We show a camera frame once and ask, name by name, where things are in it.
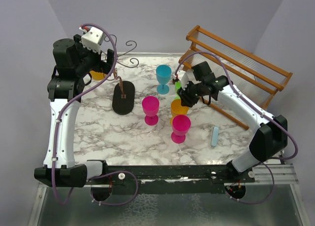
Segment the orange plastic wine glass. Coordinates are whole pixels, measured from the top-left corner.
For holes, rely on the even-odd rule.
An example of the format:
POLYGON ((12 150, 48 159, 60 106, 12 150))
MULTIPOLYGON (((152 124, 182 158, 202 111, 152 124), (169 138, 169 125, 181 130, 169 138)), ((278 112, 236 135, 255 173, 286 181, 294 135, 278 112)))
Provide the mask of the orange plastic wine glass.
POLYGON ((175 99, 171 103, 171 120, 170 120, 170 125, 172 125, 173 119, 178 116, 178 115, 186 115, 188 113, 189 107, 187 106, 182 106, 181 105, 181 100, 180 99, 175 99))

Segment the pink wine glass front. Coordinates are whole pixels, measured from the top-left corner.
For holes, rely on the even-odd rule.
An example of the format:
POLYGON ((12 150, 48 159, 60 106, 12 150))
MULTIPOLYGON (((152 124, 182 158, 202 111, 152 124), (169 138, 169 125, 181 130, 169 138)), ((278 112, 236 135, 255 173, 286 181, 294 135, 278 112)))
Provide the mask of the pink wine glass front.
POLYGON ((186 139, 186 134, 191 127, 191 121, 186 115, 178 115, 172 121, 171 139, 174 143, 181 144, 186 139))

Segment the yellow plastic wine glass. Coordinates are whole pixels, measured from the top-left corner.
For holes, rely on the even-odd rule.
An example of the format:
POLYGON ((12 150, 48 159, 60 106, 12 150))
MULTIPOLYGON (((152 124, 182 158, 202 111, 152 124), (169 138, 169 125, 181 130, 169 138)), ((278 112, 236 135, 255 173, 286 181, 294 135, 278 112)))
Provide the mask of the yellow plastic wine glass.
POLYGON ((92 77, 92 79, 94 81, 101 81, 107 76, 106 73, 96 72, 96 71, 93 71, 93 70, 90 71, 90 75, 91 75, 91 77, 92 77))

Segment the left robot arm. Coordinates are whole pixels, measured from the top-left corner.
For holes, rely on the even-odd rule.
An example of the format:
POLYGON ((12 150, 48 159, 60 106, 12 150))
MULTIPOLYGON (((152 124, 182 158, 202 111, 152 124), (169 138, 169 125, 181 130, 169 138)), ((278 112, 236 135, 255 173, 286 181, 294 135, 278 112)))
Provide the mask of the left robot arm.
POLYGON ((72 39, 59 39, 53 44, 56 62, 51 81, 47 86, 51 108, 49 144, 42 167, 34 170, 34 177, 52 187, 81 188, 93 178, 103 184, 109 172, 104 161, 75 164, 73 143, 74 126, 81 104, 84 77, 91 71, 108 74, 114 64, 114 51, 108 49, 106 61, 101 59, 104 35, 76 34, 72 39))

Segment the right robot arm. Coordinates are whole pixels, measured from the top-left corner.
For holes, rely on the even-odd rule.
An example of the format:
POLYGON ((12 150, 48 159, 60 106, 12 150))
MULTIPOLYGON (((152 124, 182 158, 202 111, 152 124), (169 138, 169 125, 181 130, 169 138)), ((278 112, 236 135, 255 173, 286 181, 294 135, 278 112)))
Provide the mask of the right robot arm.
POLYGON ((230 83, 227 76, 216 77, 207 62, 193 66, 192 70, 196 84, 189 80, 183 70, 173 76, 181 84, 177 90, 181 105, 193 107, 199 98, 210 96, 229 106, 254 133, 248 149, 226 165, 229 181, 238 182, 243 178, 244 171, 269 160, 287 146, 287 119, 284 116, 275 117, 257 106, 230 83))

